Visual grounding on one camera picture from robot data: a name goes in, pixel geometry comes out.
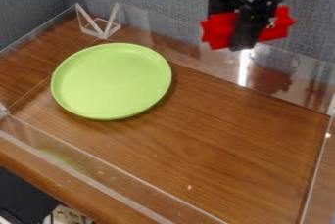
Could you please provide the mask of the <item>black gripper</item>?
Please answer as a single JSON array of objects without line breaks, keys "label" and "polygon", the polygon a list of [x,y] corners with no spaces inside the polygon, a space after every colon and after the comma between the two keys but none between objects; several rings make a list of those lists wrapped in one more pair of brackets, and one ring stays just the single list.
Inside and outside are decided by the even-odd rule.
[{"label": "black gripper", "polygon": [[207,0],[207,14],[222,14],[237,10],[229,49],[251,49],[259,34],[269,25],[273,10],[282,0]]}]

